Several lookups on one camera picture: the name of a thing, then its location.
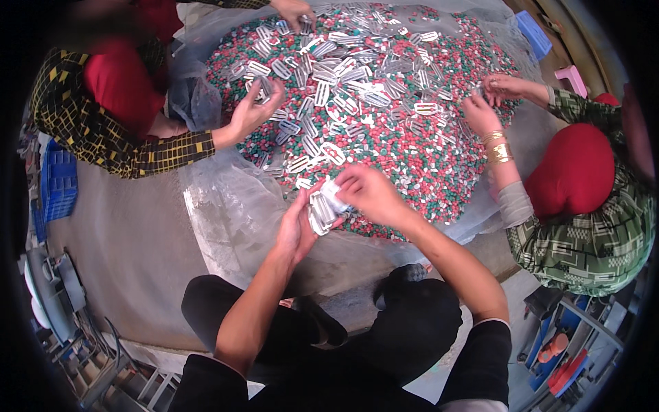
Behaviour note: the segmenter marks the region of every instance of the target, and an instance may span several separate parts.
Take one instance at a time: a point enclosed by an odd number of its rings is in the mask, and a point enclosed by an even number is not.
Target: leg
[[[366,361],[403,386],[451,348],[462,324],[459,300],[437,279],[390,282],[383,295],[386,308],[371,329],[336,351]]]
[[[242,290],[215,275],[194,278],[185,289],[181,311],[209,351],[215,349],[224,316],[242,294]],[[314,343],[318,343],[318,327],[313,319],[280,305],[248,379],[264,384],[276,382],[315,354],[316,348],[310,346]]]
[[[103,51],[85,64],[85,87],[128,131],[146,138],[165,96],[154,90],[146,66],[128,42],[112,42]]]
[[[575,123],[552,138],[524,187],[541,220],[590,213],[609,197],[615,172],[613,150],[604,133]]]

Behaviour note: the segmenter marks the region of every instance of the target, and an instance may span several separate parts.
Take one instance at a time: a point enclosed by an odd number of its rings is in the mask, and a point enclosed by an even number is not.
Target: clear plastic bag
[[[446,16],[447,13],[467,11],[468,15],[479,19],[484,32],[493,33],[495,42],[512,56],[523,77],[540,78],[537,61],[529,59],[532,56],[530,45],[517,29],[512,11],[500,0],[453,0],[440,5],[429,0],[401,0],[397,4],[427,5]],[[437,30],[461,36],[458,25],[450,16],[439,22],[419,19],[417,24],[408,24],[403,17],[412,11],[412,7],[401,7],[399,10],[399,20],[405,21],[410,31]],[[186,59],[206,62],[232,27],[274,13],[269,6],[258,10],[221,9],[213,12],[186,30],[185,46],[177,53],[175,61],[183,56],[180,53],[185,50]],[[521,123],[518,118],[519,114],[513,120],[511,129],[516,123]],[[549,120],[540,120],[541,123],[543,121],[550,123]],[[246,161],[234,148],[181,168],[179,179],[192,227],[209,271],[238,287],[247,287],[274,243],[281,217],[288,207],[287,202],[292,201],[291,195],[284,200],[279,184]],[[439,223],[438,229],[456,241],[466,243],[476,233],[501,227],[501,219],[496,218],[498,206],[488,194],[488,189],[487,179],[481,179],[463,217],[451,225]],[[289,293],[332,295],[382,277],[395,267],[415,262],[427,260],[410,243],[333,230],[318,240],[308,258],[299,265]]]

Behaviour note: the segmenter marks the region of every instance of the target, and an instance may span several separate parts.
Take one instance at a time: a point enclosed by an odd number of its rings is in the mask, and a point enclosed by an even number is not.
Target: pile of plastic pellets
[[[460,101],[473,88],[482,92],[487,74],[518,75],[514,62],[465,15],[366,3],[314,12],[316,26],[304,21],[299,35],[278,16],[232,28],[208,59],[207,79],[221,91],[225,118],[257,76],[285,85],[277,115],[239,151],[292,191],[364,163],[389,176],[429,221],[456,221],[486,163],[478,137],[461,120]],[[448,19],[456,33],[405,26]],[[504,126],[518,104],[496,109]],[[357,212],[342,228],[403,239]]]

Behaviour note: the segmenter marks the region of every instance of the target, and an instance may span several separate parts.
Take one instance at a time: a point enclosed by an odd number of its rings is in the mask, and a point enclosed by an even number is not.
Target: black pants
[[[242,293],[215,275],[199,276],[188,284],[181,310],[209,351],[214,351],[219,325]],[[459,300],[437,279],[401,283],[385,290],[384,299],[386,309],[378,313],[368,332],[329,351],[311,346],[318,341],[318,328],[311,318],[279,305],[247,378],[275,384],[324,358],[319,365],[350,362],[406,385],[451,348],[462,324]]]

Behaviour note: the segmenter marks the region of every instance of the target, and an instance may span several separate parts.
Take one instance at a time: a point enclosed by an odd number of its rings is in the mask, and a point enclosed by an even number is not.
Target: gold bracelet
[[[493,165],[500,165],[501,163],[514,160],[513,152],[510,151],[508,143],[501,143],[487,151],[488,163]]]
[[[498,138],[505,138],[505,134],[503,133],[503,130],[495,130],[486,133],[485,136],[483,136],[483,146],[487,145],[488,143],[492,143],[494,140]]]

